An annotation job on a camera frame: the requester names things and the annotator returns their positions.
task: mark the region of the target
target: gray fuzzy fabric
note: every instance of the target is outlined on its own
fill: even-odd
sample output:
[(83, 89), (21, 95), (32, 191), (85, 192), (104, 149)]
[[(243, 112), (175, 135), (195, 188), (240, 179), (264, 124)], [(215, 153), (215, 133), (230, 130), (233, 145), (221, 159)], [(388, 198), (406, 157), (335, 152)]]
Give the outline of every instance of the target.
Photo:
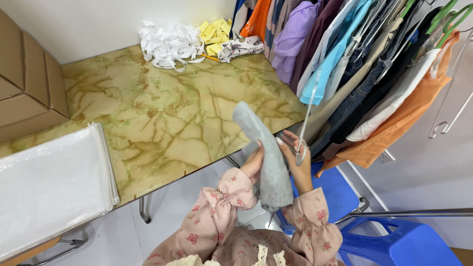
[(257, 145), (254, 146), (257, 141), (261, 141), (264, 147), (260, 185), (261, 207), (267, 211), (276, 211), (292, 204), (294, 196), (288, 169), (274, 136), (245, 102), (240, 102), (235, 107), (233, 121), (251, 140), (249, 145), (253, 145), (253, 150), (257, 148)]

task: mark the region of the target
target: pink floral dress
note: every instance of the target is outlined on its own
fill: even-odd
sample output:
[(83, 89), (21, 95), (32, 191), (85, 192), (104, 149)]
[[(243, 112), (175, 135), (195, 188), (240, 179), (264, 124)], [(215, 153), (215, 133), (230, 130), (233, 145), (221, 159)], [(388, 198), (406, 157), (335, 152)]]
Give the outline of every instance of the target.
[(220, 178), (217, 189), (202, 188), (194, 208), (181, 228), (157, 246), (144, 266), (166, 265), (188, 255), (202, 261), (213, 259), (222, 266), (246, 266), (258, 261), (258, 244), (268, 247), (267, 264), (275, 266), (273, 254), (284, 250), (286, 265), (337, 266), (335, 254), (342, 244), (338, 227), (327, 223), (328, 209), (322, 188), (294, 199), (283, 208), (286, 219), (296, 226), (292, 239), (273, 230), (235, 227), (237, 209), (252, 209), (258, 198), (253, 184), (238, 168)]

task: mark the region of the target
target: electrical outlet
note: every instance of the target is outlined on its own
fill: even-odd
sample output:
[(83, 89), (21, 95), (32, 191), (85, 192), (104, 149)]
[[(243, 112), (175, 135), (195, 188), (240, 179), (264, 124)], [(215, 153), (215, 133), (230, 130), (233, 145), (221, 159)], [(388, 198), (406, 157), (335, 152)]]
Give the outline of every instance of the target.
[(384, 152), (381, 153), (381, 155), (379, 155), (379, 159), (383, 163), (389, 163), (396, 160), (387, 150), (385, 150)]

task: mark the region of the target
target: blue plastic chair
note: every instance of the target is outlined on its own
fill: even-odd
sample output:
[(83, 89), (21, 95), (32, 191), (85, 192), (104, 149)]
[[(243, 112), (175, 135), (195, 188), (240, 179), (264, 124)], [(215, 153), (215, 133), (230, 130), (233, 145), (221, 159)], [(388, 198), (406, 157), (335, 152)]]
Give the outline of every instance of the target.
[[(388, 235), (368, 237), (350, 233), (365, 221), (378, 222)], [(397, 227), (394, 232), (389, 226)], [(381, 266), (461, 266), (462, 263), (441, 237), (424, 223), (390, 218), (359, 218), (341, 229), (343, 243), (338, 251), (352, 266), (348, 254), (369, 259)]]
[[(328, 222), (334, 223), (356, 209), (359, 199), (337, 168), (325, 170), (320, 178), (314, 177), (323, 164), (324, 162), (314, 162), (311, 164), (312, 184), (314, 188), (322, 187), (328, 205)], [(290, 178), (294, 197), (299, 197), (299, 192), (294, 185), (294, 178), (292, 175)], [(278, 210), (276, 215), (281, 221), (280, 227), (282, 231), (292, 235), (296, 228), (288, 223), (281, 210)]]

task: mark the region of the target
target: purple shirt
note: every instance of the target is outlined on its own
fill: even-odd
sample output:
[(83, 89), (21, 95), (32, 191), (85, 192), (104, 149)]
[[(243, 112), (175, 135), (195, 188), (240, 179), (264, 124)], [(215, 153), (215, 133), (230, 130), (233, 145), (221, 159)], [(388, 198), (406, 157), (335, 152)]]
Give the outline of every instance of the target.
[(290, 83), (296, 56), (304, 43), (312, 25), (318, 17), (320, 2), (312, 4), (309, 1), (301, 2), (290, 14), (289, 20), (281, 33), (274, 39), (274, 53), (272, 67), (282, 82)]

